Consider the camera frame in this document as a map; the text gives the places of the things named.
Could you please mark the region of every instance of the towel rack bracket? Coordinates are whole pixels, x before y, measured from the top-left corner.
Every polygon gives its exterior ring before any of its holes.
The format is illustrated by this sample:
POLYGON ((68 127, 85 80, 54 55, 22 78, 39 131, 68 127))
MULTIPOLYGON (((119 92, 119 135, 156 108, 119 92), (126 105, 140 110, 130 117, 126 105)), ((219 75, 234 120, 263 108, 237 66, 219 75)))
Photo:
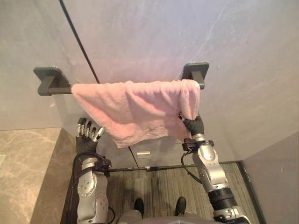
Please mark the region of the towel rack bracket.
POLYGON ((199 83, 200 89, 205 88, 205 77, 209 69, 208 62, 189 63, 184 66, 182 79, 193 79, 199 83))
POLYGON ((71 85, 59 68, 36 67, 33 72, 42 82, 37 90, 40 96, 71 94, 71 85))

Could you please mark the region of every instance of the person's foot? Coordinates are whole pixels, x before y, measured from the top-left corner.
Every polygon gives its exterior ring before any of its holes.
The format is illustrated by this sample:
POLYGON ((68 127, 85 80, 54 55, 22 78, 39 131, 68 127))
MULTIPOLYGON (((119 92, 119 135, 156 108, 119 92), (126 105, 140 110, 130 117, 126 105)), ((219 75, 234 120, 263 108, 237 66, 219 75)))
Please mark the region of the person's foot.
POLYGON ((178 198, 177 206, 175 210, 175 216, 178 216, 179 214, 184 214, 186 211, 187 201, 184 197, 178 198))
POLYGON ((144 204, 141 198, 137 198, 134 204, 134 209, 140 211, 142 217, 144 214, 144 204))

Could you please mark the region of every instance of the robotic hand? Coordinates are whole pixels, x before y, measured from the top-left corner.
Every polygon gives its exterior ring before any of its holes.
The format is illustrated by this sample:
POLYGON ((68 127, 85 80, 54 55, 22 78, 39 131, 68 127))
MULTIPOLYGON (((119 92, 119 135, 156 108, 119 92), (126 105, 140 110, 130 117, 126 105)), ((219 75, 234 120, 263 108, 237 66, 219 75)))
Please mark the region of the robotic hand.
POLYGON ((108 168, 111 161, 96 153, 97 144, 104 133, 102 127, 98 131, 85 118, 77 124, 76 149, 82 161, 82 171, 78 178, 79 204, 77 208, 78 224, 106 223, 108 199, 106 196, 108 168))
POLYGON ((186 153, 182 156, 182 165, 185 168, 183 157, 192 154, 199 178, 185 169, 192 178, 202 183, 214 209, 214 220, 221 223, 250 224, 242 208, 235 201, 225 173, 218 162, 218 155, 213 148, 214 143, 206 140, 201 117, 197 116, 195 120, 182 117, 181 119, 192 135, 192 139, 184 140, 183 150, 186 153))

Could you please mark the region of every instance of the gray carpet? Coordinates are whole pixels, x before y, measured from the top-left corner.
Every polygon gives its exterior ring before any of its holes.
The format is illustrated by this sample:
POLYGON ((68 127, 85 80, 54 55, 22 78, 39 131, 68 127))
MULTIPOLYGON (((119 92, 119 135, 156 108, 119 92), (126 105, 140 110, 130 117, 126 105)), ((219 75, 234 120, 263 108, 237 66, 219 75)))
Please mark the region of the gray carpet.
MULTIPOLYGON (((251 223, 258 224, 256 212, 237 164, 222 164, 222 167, 238 204, 243 207, 251 223)), ((196 167, 189 170, 198 176, 196 167)), ((124 211, 133 209, 138 197, 144 201, 144 217, 173 216, 177 199, 183 196, 187 200, 186 211, 213 220, 213 208, 204 188, 182 168, 151 172, 111 172, 107 194, 109 205, 115 210, 116 219, 124 211)))

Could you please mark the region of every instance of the black edge trim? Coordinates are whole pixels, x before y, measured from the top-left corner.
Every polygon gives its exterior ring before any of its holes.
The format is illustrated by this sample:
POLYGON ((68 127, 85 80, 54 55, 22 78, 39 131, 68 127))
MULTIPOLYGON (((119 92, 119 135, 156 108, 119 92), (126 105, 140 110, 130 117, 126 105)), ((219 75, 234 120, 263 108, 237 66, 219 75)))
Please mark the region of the black edge trim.
POLYGON ((82 42, 80 41, 80 38, 79 38, 79 36, 78 36, 78 33, 76 32, 76 29, 75 29, 75 27, 74 27, 74 24, 73 24, 72 21, 71 21, 70 15, 69 15, 69 13, 68 13, 67 10, 66 10, 66 7, 65 7, 65 5, 64 5, 64 1, 63 1, 63 0, 59 0, 59 2, 60 2, 60 5, 61 5, 61 8, 62 8, 62 10, 63 10, 63 12, 64 12, 64 14, 65 14, 65 17, 66 17, 66 19, 67 19, 67 21, 68 21, 68 23, 69 23, 69 25, 70 25, 70 27, 71 27, 71 30, 72 30, 72 32, 73 32, 73 34, 74 34, 74 36, 75 36, 75 38, 76 38, 76 40, 77 40, 77 42, 78 42, 78 44, 79 44, 79 47, 81 48, 81 51, 82 51, 82 53, 83 53, 83 55, 84 55, 84 57, 85 57, 85 59, 86 59, 88 65, 89 65, 89 68, 90 68, 90 70, 91 70, 92 73, 93 73, 93 76, 94 76, 95 80, 97 81, 97 83, 100 83, 100 81, 99 81, 97 75, 95 74, 95 71, 94 71, 94 69, 93 69, 92 63, 90 62, 90 60, 89 60, 89 58, 88 58, 88 56, 87 56, 87 54, 86 54, 86 52, 85 52, 85 49, 84 49, 84 47, 83 47, 83 45, 82 45, 82 42))
POLYGON ((131 154, 132 154, 132 156, 133 156, 133 158, 134 158, 134 161, 135 161, 135 163, 136 163, 136 166, 139 168, 138 163, 137 163, 137 161, 136 161, 136 159, 135 159, 135 156, 134 156, 134 154, 133 154, 133 152, 132 152, 130 146, 128 146, 128 148, 129 148, 129 150, 130 150, 130 152, 131 152, 131 154))
POLYGON ((248 177, 248 175, 246 173, 246 170, 244 168, 243 162, 242 161, 238 161, 237 165, 238 165, 240 173, 241 173, 241 175, 243 177, 243 180, 245 182, 245 185, 246 185, 247 191, 249 193, 249 196, 250 196, 250 198, 252 200, 253 207, 254 207, 254 209, 256 211, 258 221, 260 222, 260 224, 266 224, 265 217, 263 216, 263 211, 262 211, 262 209, 261 209, 261 207, 259 205, 256 193, 254 192, 253 186, 252 186, 252 184, 250 182, 250 178, 248 177))

